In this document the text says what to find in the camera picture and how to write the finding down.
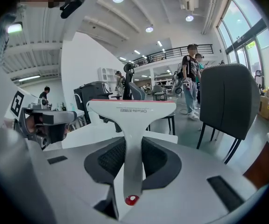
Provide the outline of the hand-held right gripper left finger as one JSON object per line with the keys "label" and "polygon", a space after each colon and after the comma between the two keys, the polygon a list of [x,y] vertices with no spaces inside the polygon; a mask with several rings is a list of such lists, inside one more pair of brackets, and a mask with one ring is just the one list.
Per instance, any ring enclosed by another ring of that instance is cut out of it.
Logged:
{"label": "hand-held right gripper left finger", "polygon": [[114,178],[98,158],[124,143],[117,137],[95,144],[42,151],[29,142],[33,173],[45,197],[43,224],[124,224],[118,220]]}

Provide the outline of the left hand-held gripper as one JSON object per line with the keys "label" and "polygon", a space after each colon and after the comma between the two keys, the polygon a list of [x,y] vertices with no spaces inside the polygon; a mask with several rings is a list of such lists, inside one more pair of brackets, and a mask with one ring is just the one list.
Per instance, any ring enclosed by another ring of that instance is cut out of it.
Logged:
{"label": "left hand-held gripper", "polygon": [[[11,128],[23,138],[34,141],[40,148],[63,141],[67,136],[67,124],[77,119],[74,111],[52,111],[41,105],[40,99],[23,90],[18,90],[9,107],[14,119]],[[26,118],[34,116],[35,125],[43,126],[44,132],[29,133],[26,128]]]}

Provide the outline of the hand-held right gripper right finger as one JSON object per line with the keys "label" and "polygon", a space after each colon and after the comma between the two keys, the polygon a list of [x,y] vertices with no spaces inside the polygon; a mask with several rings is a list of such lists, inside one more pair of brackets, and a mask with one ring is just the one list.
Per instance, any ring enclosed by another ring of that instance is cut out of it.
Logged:
{"label": "hand-held right gripper right finger", "polygon": [[[144,191],[121,223],[238,224],[267,189],[257,189],[239,172],[202,151],[154,138],[151,141],[176,153],[182,168],[165,188]],[[227,210],[208,182],[215,176],[221,176],[242,199],[235,210]]]}

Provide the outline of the white squeegee red blade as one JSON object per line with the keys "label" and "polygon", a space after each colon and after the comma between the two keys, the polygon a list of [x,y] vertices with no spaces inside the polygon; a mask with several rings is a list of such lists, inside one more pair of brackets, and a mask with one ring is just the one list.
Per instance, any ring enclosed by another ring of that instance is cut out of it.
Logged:
{"label": "white squeegee red blade", "polygon": [[163,147],[158,138],[149,140],[145,132],[152,122],[172,114],[176,103],[92,99],[87,107],[114,121],[125,139],[120,158],[109,158],[110,154],[118,154],[120,141],[86,158],[85,168],[96,182],[112,185],[118,168],[123,166],[123,198],[127,205],[133,206],[143,191],[165,188],[175,180],[182,168],[179,156]]}

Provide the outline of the person's left hand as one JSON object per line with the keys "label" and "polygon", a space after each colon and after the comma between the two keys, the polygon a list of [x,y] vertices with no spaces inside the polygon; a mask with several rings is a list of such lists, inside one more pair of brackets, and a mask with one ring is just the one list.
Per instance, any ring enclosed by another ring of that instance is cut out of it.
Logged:
{"label": "person's left hand", "polygon": [[29,133],[44,132],[43,126],[36,126],[34,116],[29,116],[26,118],[26,128]]}

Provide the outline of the white washbasin table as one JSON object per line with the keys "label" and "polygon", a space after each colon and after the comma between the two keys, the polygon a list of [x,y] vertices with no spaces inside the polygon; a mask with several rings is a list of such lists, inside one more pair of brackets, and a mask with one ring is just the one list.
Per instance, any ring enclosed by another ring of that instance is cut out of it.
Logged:
{"label": "white washbasin table", "polygon": [[62,141],[63,149],[80,147],[105,141],[108,139],[123,137],[123,132],[117,133],[114,124],[86,125],[69,132]]}

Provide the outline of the white arched cabinet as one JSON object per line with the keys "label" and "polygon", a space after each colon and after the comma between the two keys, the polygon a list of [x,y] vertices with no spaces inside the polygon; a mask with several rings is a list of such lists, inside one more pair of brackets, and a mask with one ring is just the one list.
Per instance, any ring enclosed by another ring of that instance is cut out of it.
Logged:
{"label": "white arched cabinet", "polygon": [[111,92],[115,91],[117,76],[117,70],[111,68],[98,68],[99,81],[107,83]]}

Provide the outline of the brown wooden cabinet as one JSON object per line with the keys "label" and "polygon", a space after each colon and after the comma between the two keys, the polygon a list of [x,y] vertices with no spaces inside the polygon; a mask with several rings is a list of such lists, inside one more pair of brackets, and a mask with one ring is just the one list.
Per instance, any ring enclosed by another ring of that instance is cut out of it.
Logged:
{"label": "brown wooden cabinet", "polygon": [[269,143],[266,142],[253,164],[243,174],[257,188],[269,184]]}

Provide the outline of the black office chair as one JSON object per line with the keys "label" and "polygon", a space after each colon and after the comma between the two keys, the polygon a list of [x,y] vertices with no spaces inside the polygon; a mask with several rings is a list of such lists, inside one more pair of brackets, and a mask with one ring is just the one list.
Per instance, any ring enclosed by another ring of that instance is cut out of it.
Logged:
{"label": "black office chair", "polygon": [[125,76],[125,87],[122,99],[130,100],[131,99],[130,83],[132,82],[133,76],[135,74],[134,66],[132,63],[127,63],[123,69],[126,73],[126,76]]}

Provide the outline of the dark grey chair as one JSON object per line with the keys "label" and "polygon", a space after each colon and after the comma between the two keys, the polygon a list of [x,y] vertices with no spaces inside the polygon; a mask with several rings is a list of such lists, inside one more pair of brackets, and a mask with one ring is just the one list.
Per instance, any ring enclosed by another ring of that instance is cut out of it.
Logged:
{"label": "dark grey chair", "polygon": [[259,111],[259,88],[248,68],[239,63],[217,65],[202,72],[200,82],[200,147],[209,126],[234,138],[226,155],[227,164],[252,126]]}

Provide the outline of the rectangular ceiling lamp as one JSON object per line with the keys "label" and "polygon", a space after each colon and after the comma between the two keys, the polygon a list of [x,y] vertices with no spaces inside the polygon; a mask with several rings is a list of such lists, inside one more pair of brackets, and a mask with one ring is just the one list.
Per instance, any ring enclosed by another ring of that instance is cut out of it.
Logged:
{"label": "rectangular ceiling lamp", "polygon": [[23,25],[21,22],[13,23],[7,28],[7,33],[16,33],[16,32],[21,32],[23,29]]}

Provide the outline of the black balcony railing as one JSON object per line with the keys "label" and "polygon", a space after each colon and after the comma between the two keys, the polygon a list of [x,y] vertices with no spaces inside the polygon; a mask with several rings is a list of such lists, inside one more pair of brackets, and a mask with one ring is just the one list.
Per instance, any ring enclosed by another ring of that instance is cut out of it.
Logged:
{"label": "black balcony railing", "polygon": [[[211,55],[213,54],[213,48],[212,44],[200,44],[196,45],[195,47],[197,49],[197,52],[202,55]],[[159,52],[155,52],[146,56],[142,56],[140,58],[137,58],[132,61],[128,61],[128,63],[131,63],[135,67],[143,66],[149,63],[154,63],[166,59],[172,59],[177,57],[183,57],[185,55],[188,55],[187,46],[182,46],[178,48],[171,48],[167,50],[162,50]]]}

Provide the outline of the large glass window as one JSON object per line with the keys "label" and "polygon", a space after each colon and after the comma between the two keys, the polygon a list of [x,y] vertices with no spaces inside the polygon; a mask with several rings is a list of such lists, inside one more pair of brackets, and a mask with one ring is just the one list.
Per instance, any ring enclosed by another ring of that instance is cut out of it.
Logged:
{"label": "large glass window", "polygon": [[253,77],[263,75],[263,50],[269,30],[251,0],[228,0],[217,26],[230,63],[246,66]]}

